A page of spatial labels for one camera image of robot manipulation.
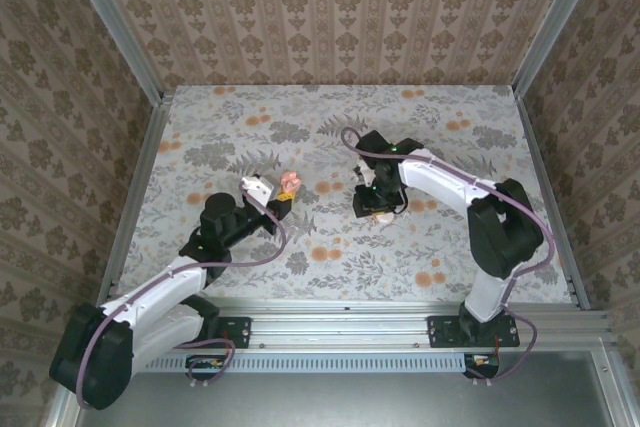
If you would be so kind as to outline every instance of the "pink object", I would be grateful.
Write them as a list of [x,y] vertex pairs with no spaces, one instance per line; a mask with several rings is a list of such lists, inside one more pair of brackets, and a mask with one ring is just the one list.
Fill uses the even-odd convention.
[[285,194],[292,194],[300,189],[302,181],[298,178],[297,172],[284,172],[280,177],[280,188]]

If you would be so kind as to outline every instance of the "floor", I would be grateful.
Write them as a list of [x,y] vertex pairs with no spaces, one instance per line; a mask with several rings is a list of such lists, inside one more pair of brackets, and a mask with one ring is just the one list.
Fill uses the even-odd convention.
[[[513,177],[547,218],[508,86],[185,86],[171,106],[119,292],[177,255],[209,194],[239,199],[241,176],[296,170],[304,185],[285,219],[285,252],[264,267],[227,269],[209,295],[461,301],[477,270],[466,219],[415,190],[391,224],[356,219],[357,159],[339,139],[346,125],[391,142],[414,138],[480,177]],[[278,242],[261,232],[234,247],[234,260],[264,258]],[[558,259],[521,279],[512,300],[570,302]]]
[[87,427],[613,425],[589,353],[533,354],[491,387],[462,374],[370,373],[227,374],[190,388],[180,374],[143,374],[110,408],[82,415]]

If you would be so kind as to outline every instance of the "wall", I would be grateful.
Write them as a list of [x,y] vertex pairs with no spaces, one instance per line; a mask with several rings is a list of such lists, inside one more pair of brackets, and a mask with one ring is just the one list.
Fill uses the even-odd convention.
[[0,0],[0,425],[37,425],[95,300],[150,106],[89,0]]
[[640,0],[579,0],[525,97],[576,260],[640,387]]
[[507,84],[551,0],[117,0],[179,84]]

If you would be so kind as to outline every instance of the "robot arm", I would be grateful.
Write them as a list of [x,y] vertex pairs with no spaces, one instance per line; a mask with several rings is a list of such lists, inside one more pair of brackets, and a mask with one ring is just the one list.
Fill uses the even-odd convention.
[[[287,192],[283,184],[282,192],[274,200],[270,200],[273,185],[265,178],[245,177],[242,189],[281,220],[291,209],[299,183],[297,180],[293,193]],[[124,310],[103,331],[84,375],[83,396],[97,409],[111,405],[131,377],[164,352],[190,340],[215,338],[219,309],[196,294],[222,275],[225,267],[184,267],[202,262],[231,262],[229,249],[260,227],[275,234],[276,225],[246,199],[239,207],[230,194],[209,197],[200,215],[200,226],[162,272],[120,298],[99,307],[85,303],[71,314],[51,363],[50,377],[75,392],[90,339],[98,326],[123,306]],[[134,296],[136,301],[129,304]]]
[[495,183],[475,178],[469,183],[452,171],[467,178],[471,177],[469,174],[437,159],[419,142],[405,139],[392,145],[377,131],[362,136],[356,148],[375,154],[414,157],[361,158],[356,172],[362,175],[365,185],[356,186],[353,206],[357,217],[394,212],[406,202],[406,197],[403,200],[400,194],[412,187],[434,196],[467,218],[471,253],[480,269],[461,306],[460,321],[472,341],[477,340],[483,325],[502,313],[502,298],[516,268],[533,256],[543,240],[540,228],[526,215],[477,184],[492,187],[531,209],[522,185],[513,179]]

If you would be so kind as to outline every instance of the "floral tablecloth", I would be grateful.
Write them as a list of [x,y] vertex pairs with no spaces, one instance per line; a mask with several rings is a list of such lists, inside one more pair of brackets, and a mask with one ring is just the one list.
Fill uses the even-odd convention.
[[[356,157],[339,139],[349,125],[391,142],[411,137],[447,162],[496,181],[513,177],[546,220],[533,163],[508,86],[185,86],[177,89],[119,291],[162,270],[198,223],[204,200],[260,173],[296,170],[303,181],[285,219],[289,243],[266,266],[228,268],[207,293],[289,299],[461,301],[477,266],[466,220],[409,190],[391,224],[356,219]],[[234,260],[264,258],[279,239],[260,232]],[[542,257],[546,246],[535,258]],[[518,283],[519,302],[570,302],[556,258]]]

